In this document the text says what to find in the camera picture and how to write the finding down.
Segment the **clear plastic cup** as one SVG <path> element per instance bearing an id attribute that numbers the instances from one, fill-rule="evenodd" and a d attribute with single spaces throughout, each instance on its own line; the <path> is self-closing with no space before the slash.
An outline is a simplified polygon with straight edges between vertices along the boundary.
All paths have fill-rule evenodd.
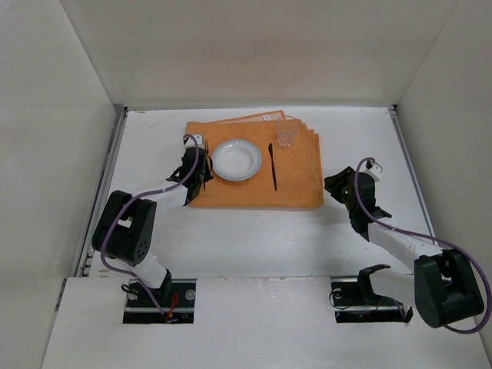
<path id="1" fill-rule="evenodd" d="M 276 123 L 277 140 L 279 145 L 290 147 L 294 144 L 300 121 L 290 115 L 281 116 Z"/>

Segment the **black knife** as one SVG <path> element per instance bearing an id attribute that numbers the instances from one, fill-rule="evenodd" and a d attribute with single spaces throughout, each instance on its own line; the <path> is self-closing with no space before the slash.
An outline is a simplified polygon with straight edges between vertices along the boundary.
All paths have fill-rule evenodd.
<path id="1" fill-rule="evenodd" d="M 277 185 L 277 178 L 276 178 L 276 170 L 275 170 L 275 164 L 274 164 L 274 148 L 273 148 L 273 143 L 271 142 L 268 145 L 268 153 L 270 155 L 271 159 L 271 173 L 272 173 L 272 181 L 274 185 L 274 190 L 278 190 L 278 185 Z"/>

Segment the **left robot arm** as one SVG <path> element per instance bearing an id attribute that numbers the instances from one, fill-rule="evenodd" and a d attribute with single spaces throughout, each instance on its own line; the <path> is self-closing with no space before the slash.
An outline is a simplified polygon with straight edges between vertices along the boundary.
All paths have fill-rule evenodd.
<path id="1" fill-rule="evenodd" d="M 130 276 L 130 293 L 146 294 L 157 308 L 171 296 L 171 272 L 151 254 L 151 239 L 158 210 L 187 206 L 212 179 L 213 164 L 208 150 L 188 147 L 178 167 L 167 179 L 168 188 L 129 194 L 113 191 L 99 218 L 91 246 L 110 271 Z"/>

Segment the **black fork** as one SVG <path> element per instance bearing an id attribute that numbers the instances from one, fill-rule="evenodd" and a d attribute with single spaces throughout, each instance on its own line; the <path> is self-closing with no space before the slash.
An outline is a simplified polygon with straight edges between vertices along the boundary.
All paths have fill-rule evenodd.
<path id="1" fill-rule="evenodd" d="M 204 151 L 205 151 L 205 158 L 204 158 L 203 189 L 206 189 L 206 183 L 213 178 L 213 176 L 211 174 L 212 169 L 213 169 L 213 162 L 212 162 L 211 156 L 209 154 L 209 144 L 208 144 L 207 139 L 204 140 Z"/>

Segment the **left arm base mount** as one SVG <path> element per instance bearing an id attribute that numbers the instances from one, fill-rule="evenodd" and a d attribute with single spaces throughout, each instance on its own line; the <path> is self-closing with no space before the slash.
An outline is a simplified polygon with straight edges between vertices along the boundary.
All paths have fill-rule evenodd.
<path id="1" fill-rule="evenodd" d="M 124 324 L 193 324 L 196 279 L 175 279 L 167 297 L 155 299 L 158 309 L 140 284 L 130 280 L 121 290 L 126 293 Z"/>

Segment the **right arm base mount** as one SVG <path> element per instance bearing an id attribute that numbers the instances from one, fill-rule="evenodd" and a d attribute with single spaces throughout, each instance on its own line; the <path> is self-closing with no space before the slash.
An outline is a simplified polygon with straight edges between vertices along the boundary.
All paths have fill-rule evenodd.
<path id="1" fill-rule="evenodd" d="M 390 270 L 377 264 L 359 271 L 357 276 L 334 277 L 328 295 L 338 324 L 403 323 L 414 316 L 413 308 L 391 297 L 375 294 L 370 276 Z"/>

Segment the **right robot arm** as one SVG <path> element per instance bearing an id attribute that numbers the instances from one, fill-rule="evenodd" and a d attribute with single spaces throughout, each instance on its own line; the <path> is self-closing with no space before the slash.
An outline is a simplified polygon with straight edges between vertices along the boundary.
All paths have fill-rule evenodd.
<path id="1" fill-rule="evenodd" d="M 357 234 L 383 248 L 410 272 L 397 273 L 387 264 L 364 268 L 348 287 L 333 284 L 334 306 L 341 310 L 393 300 L 405 321 L 411 319 L 412 311 L 417 311 L 428 326 L 445 327 L 458 334 L 463 334 L 463 330 L 456 329 L 454 323 L 481 316 L 479 324 L 465 331 L 479 332 L 491 316 L 491 288 L 480 265 L 448 241 L 399 228 L 391 214 L 376 203 L 381 166 L 371 158 L 361 164 L 364 171 L 347 167 L 326 177 L 324 188 L 346 207 Z"/>

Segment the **white paper plate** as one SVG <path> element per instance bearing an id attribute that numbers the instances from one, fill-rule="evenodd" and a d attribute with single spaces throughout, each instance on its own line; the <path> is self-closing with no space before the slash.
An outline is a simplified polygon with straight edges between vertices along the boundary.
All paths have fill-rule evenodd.
<path id="1" fill-rule="evenodd" d="M 226 181 L 245 181 L 260 170 L 262 154 L 250 141 L 231 139 L 215 148 L 211 160 L 218 177 Z"/>

